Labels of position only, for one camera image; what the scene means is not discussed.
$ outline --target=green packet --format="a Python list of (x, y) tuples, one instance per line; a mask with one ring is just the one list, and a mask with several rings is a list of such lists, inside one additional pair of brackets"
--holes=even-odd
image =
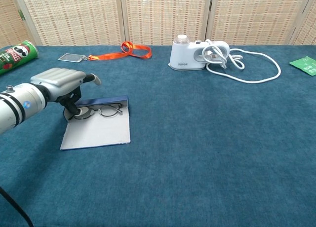
[(290, 62), (290, 64), (301, 69), (311, 76), (316, 75), (316, 60), (314, 60), (313, 58), (306, 56), (305, 58)]

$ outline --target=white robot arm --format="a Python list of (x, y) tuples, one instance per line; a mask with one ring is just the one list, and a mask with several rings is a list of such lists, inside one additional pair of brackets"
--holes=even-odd
[(77, 108), (75, 102), (81, 97), (80, 85), (90, 81), (101, 84), (94, 74), (52, 68), (31, 77), (30, 83), (7, 86), (0, 93), (0, 134), (42, 111), (47, 102), (60, 103), (74, 116), (83, 116), (89, 111)]

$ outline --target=blue carpet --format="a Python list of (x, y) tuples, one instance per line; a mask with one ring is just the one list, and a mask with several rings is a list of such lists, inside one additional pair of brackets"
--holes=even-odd
[[(241, 46), (282, 69), (255, 85), (174, 71), (170, 46), (152, 46), (150, 60), (78, 64), (57, 59), (120, 48), (38, 48), (38, 59), (0, 76), (0, 88), (53, 67), (94, 73), (103, 84), (82, 85), (82, 99), (128, 95), (131, 143), (60, 151), (57, 103), (1, 135), (0, 185), (36, 227), (315, 226), (316, 76), (289, 62), (315, 59), (316, 46)], [(225, 71), (249, 80), (277, 73), (262, 57), (243, 62), (243, 72), (232, 63)], [(3, 198), (0, 226), (25, 226)]]

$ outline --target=white power cord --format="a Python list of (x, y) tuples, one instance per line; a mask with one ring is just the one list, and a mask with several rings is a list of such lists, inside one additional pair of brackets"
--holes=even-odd
[[(206, 40), (206, 42), (209, 43), (210, 46), (208, 47), (205, 47), (202, 51), (202, 56), (203, 56), (203, 59), (208, 62), (208, 64), (206, 64), (206, 69), (211, 72), (211, 73), (214, 73), (214, 74), (217, 74), (217, 75), (220, 75), (220, 76), (226, 76), (228, 78), (231, 78), (233, 80), (237, 80), (237, 81), (240, 81), (240, 82), (243, 82), (243, 83), (249, 83), (249, 84), (258, 84), (258, 83), (263, 83), (263, 82), (266, 82), (266, 81), (269, 81), (269, 80), (274, 80), (276, 78), (278, 78), (280, 75), (281, 75), (281, 68), (280, 66), (277, 64), (277, 62), (269, 57), (268, 55), (266, 54), (263, 54), (263, 53), (257, 53), (257, 52), (249, 52), (249, 51), (245, 51), (245, 50), (242, 50), (242, 49), (239, 49), (239, 48), (232, 48), (230, 49), (230, 51), (228, 52), (229, 53), (229, 59), (231, 60), (231, 62), (240, 70), (243, 70), (245, 68), (245, 65), (244, 63), (242, 63), (242, 61), (240, 61), (242, 59), (242, 56), (241, 55), (231, 55), (230, 52), (232, 51), (240, 51), (240, 52), (243, 52), (243, 53), (249, 53), (249, 54), (256, 54), (256, 55), (261, 55), (261, 56), (264, 56), (268, 59), (270, 59), (276, 66), (277, 68), (277, 71), (278, 73), (273, 76), (273, 77), (270, 77), (270, 78), (267, 78), (267, 79), (263, 79), (263, 80), (256, 80), (256, 81), (250, 81), (250, 80), (242, 80), (242, 79), (239, 79), (237, 77), (234, 77), (234, 76), (231, 76), (231, 75), (228, 75), (228, 74), (224, 74), (224, 73), (219, 73), (219, 72), (215, 72), (213, 70), (211, 70), (208, 65), (210, 64), (220, 64), (222, 68), (226, 68), (226, 63), (227, 63), (227, 59), (226, 57), (224, 57), (223, 55), (223, 52), (220, 50), (220, 48), (216, 45), (213, 44), (212, 41), (210, 41), (209, 39)], [(206, 58), (205, 56), (205, 52), (209, 50), (209, 48), (212, 48), (214, 50), (215, 53), (217, 53), (217, 55), (221, 58), (221, 61), (211, 61), (209, 59)]]

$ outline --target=eyeglasses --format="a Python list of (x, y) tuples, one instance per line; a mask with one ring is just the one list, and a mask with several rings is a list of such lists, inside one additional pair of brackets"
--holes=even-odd
[(69, 120), (73, 118), (77, 120), (84, 120), (96, 114), (96, 111), (98, 111), (98, 113), (104, 118), (111, 118), (117, 114), (123, 114), (123, 111), (121, 110), (122, 107), (123, 105), (121, 103), (103, 105), (98, 109), (96, 109), (96, 106), (90, 106), (87, 107), (88, 111), (86, 113), (80, 116), (73, 115)]

